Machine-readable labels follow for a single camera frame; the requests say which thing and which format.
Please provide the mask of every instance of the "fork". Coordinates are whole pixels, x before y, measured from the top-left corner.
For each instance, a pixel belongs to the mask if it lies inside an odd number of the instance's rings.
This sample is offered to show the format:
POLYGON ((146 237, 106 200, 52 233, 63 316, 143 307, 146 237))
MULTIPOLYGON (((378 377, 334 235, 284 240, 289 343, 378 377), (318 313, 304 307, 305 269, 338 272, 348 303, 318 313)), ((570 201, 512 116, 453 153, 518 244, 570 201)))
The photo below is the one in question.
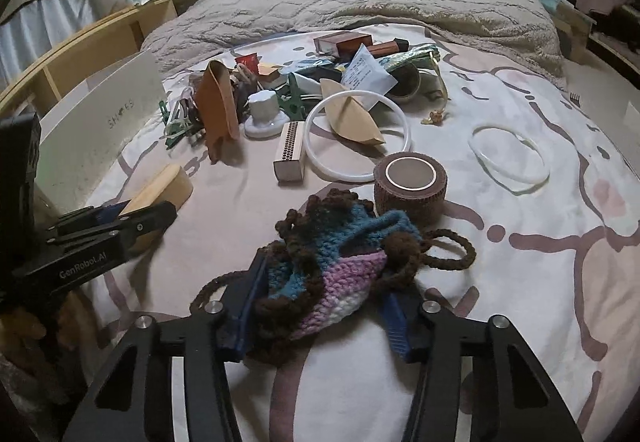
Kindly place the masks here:
POLYGON ((580 107, 580 95, 578 95, 575 92, 570 92, 569 93, 569 100, 572 102, 572 104, 577 105, 577 107, 580 107))

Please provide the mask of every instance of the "curtain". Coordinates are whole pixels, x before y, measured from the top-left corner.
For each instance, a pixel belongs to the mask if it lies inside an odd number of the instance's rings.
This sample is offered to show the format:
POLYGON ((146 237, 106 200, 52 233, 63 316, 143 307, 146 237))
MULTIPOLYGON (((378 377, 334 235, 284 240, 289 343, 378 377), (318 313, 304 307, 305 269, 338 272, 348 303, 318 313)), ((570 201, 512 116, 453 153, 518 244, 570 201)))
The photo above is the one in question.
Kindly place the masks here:
POLYGON ((34 0, 0 25, 0 89, 54 46, 99 19, 89 0, 34 0))

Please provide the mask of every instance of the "bed sheet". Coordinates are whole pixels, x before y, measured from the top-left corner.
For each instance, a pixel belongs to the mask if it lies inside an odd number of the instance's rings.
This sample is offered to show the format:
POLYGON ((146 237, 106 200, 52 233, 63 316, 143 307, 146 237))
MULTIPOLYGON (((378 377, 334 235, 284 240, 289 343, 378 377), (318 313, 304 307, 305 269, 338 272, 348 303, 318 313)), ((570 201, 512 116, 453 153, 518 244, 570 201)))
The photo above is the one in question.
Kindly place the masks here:
MULTIPOLYGON (((426 96, 403 109, 412 126, 412 151, 436 158, 449 176, 438 226, 468 237, 478 258, 461 273, 422 269, 418 285, 460 316, 509 317, 558 387, 585 441, 604 440, 640 384, 640 182, 599 128, 541 76, 502 56, 434 41, 421 27, 383 24, 361 31, 377 42, 435 42, 442 54, 450 95, 443 124, 420 125, 438 105, 426 96), (489 121, 517 127, 537 142, 550 167, 542 187, 510 191, 483 169, 467 140, 473 126, 489 121)), ((266 62, 286 65, 312 56, 313 38, 320 34, 263 41, 217 59, 231 66, 234 57, 257 52, 266 62)), ((165 80, 170 96, 187 75, 165 80)), ((387 139, 378 148, 340 141, 319 118, 312 142, 322 160, 358 173, 398 151, 399 123, 381 105, 372 115, 387 139)), ((539 158, 502 133, 482 133, 486 153, 513 170, 536 169, 539 158)), ((243 136, 225 149, 223 161, 211 165, 204 146, 192 149, 182 141, 167 152, 161 134, 158 114, 126 146, 88 202, 132 196, 169 161, 181 163, 194 185, 154 252, 87 284, 111 345, 142 313, 159 320, 188 315, 189 303, 206 282, 248 268, 255 250, 276 238, 275 222, 309 195, 350 187, 373 199, 371 184, 332 183, 309 165, 302 185, 278 186, 272 164, 277 139, 243 136)), ((86 343, 88 373, 107 351, 86 343)), ((400 440, 417 372, 416 365, 391 353, 368 305, 308 338, 294 360, 277 370, 251 360, 227 364, 245 441, 400 440)), ((460 441, 468 440, 470 428, 468 372, 463 372, 460 441)), ((174 374, 180 374, 179 360, 174 374)), ((184 417, 176 413, 174 422, 184 426, 184 417)), ((176 440, 185 436, 178 428, 176 440)))

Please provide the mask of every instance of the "metal bolt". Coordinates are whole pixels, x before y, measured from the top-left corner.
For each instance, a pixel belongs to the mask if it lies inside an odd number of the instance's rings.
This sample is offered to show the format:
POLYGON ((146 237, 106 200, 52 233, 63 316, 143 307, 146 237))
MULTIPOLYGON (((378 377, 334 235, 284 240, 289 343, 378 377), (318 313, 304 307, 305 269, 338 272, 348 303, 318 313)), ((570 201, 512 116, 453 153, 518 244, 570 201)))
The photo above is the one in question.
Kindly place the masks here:
POLYGON ((204 305, 207 314, 220 314, 225 306, 220 301, 209 301, 204 305))
POLYGON ((428 314, 437 314, 442 310, 442 307, 436 301, 425 301, 422 303, 422 310, 427 312, 428 314))
POLYGON ((154 319, 151 316, 140 316, 136 319, 136 327, 145 329, 151 326, 154 323, 154 319))
POLYGON ((494 316, 491 321, 496 328, 509 328, 511 326, 511 323, 505 316, 494 316))

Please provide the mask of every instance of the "floor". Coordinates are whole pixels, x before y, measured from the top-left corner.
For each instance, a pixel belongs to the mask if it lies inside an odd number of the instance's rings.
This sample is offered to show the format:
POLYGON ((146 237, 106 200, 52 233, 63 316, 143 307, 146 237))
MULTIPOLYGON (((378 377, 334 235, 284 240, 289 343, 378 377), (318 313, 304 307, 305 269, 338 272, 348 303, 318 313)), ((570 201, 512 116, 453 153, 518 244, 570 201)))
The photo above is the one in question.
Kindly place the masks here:
POLYGON ((640 91, 591 52, 583 62, 565 61, 569 91, 580 96, 580 108, 640 174, 640 91))

